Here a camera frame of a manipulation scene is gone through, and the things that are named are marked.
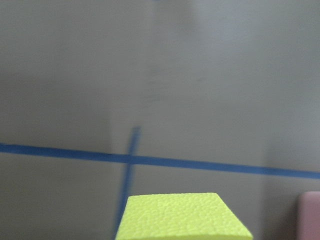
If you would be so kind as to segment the yellow foam block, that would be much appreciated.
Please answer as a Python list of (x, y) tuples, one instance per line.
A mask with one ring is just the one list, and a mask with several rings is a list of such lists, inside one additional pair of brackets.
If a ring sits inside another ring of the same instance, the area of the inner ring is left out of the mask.
[(252, 240), (252, 233), (217, 193), (133, 195), (117, 240)]

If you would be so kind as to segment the pink plastic bin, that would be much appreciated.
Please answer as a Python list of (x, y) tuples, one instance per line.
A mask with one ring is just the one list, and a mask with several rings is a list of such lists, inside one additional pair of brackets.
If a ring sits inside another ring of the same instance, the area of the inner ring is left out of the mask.
[(320, 192), (308, 191), (298, 198), (297, 239), (320, 239)]

